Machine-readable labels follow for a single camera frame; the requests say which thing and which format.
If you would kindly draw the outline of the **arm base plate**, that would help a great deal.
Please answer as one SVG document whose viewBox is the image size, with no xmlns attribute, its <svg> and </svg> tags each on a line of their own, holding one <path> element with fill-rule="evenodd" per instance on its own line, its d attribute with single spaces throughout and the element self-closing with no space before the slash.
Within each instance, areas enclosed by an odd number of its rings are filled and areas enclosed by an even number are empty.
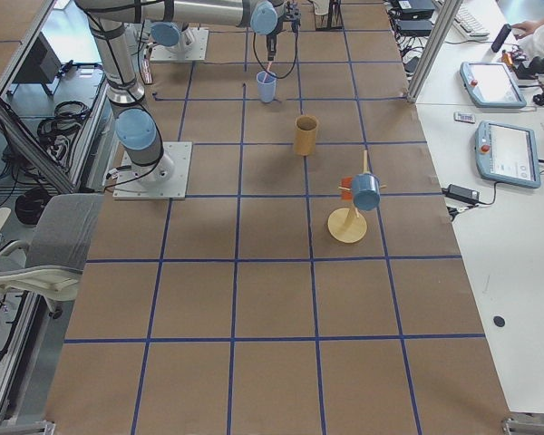
<svg viewBox="0 0 544 435">
<path fill-rule="evenodd" d="M 159 165 L 150 174 L 149 169 L 137 165 L 132 166 L 127 152 L 122 155 L 121 164 L 131 166 L 121 171 L 115 181 L 113 197 L 118 200 L 145 199 L 184 199 L 189 178 L 189 167 L 192 153 L 190 141 L 165 141 L 164 153 Z"/>
<path fill-rule="evenodd" d="M 209 29 L 188 27 L 180 30 L 174 23 L 155 23 L 151 29 L 153 63 L 188 63 L 204 61 Z"/>
</svg>

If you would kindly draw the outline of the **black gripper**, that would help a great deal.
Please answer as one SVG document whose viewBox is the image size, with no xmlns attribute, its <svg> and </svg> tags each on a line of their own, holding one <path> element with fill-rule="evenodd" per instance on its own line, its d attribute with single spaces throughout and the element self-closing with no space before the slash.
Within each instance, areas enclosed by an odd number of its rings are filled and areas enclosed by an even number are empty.
<svg viewBox="0 0 544 435">
<path fill-rule="evenodd" d="M 271 62 L 271 55 L 272 55 L 272 62 L 274 62 L 277 58 L 277 33 L 272 32 L 271 34 L 268 34 L 266 36 L 266 45 L 267 45 L 267 61 Z"/>
</svg>

